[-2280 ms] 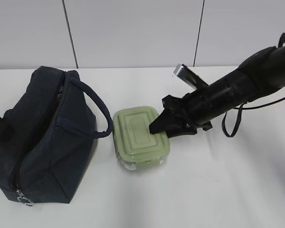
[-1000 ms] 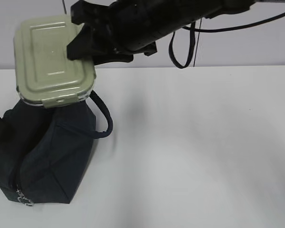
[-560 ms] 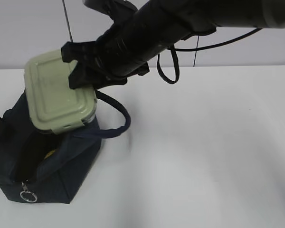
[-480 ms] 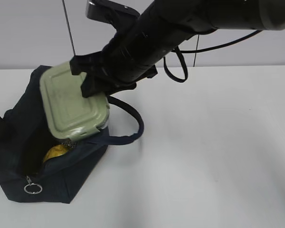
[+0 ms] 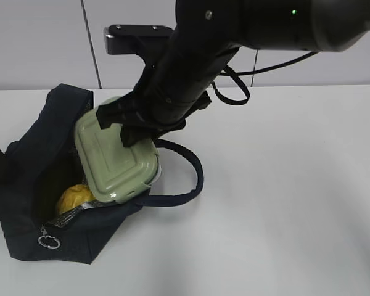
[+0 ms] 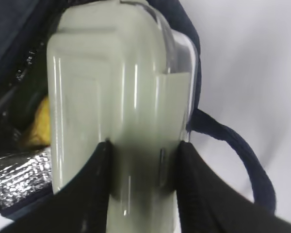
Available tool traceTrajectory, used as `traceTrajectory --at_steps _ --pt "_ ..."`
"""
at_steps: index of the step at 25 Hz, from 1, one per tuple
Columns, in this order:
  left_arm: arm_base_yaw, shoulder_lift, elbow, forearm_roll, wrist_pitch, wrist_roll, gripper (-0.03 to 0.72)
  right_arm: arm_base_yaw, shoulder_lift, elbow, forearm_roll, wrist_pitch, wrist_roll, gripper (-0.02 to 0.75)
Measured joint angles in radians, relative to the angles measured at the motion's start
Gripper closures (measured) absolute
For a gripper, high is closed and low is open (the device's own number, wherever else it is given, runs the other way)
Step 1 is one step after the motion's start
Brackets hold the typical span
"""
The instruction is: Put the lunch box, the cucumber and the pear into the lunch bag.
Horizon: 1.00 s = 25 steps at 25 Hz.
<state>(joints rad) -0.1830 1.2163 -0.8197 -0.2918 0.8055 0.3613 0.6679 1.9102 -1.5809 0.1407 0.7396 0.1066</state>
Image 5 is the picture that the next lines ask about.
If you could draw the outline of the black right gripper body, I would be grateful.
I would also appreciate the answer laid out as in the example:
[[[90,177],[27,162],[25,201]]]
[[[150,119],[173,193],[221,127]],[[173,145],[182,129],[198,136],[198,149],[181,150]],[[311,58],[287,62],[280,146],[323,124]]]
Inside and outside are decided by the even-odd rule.
[[[212,77],[197,73],[143,73],[133,89],[132,125],[150,133],[169,131],[211,103]]]

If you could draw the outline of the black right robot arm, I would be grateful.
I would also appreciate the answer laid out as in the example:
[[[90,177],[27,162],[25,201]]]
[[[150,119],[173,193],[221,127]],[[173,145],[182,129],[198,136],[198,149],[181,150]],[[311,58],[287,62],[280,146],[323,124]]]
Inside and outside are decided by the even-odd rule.
[[[105,29],[111,55],[144,61],[132,91],[100,105],[102,129],[121,125],[132,146],[185,127],[206,108],[219,75],[239,81],[229,62],[254,50],[342,52],[370,32],[370,1],[177,1],[176,26],[113,24]]]

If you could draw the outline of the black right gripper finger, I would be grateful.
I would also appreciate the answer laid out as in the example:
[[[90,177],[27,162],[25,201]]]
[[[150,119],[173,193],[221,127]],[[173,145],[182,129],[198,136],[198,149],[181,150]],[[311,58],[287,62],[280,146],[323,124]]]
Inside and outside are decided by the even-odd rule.
[[[113,97],[98,106],[96,117],[100,128],[110,128],[112,124],[136,126],[139,123],[137,115],[138,103],[134,95]]]
[[[120,138],[124,147],[131,147],[141,140],[156,138],[159,132],[156,126],[123,124]]]

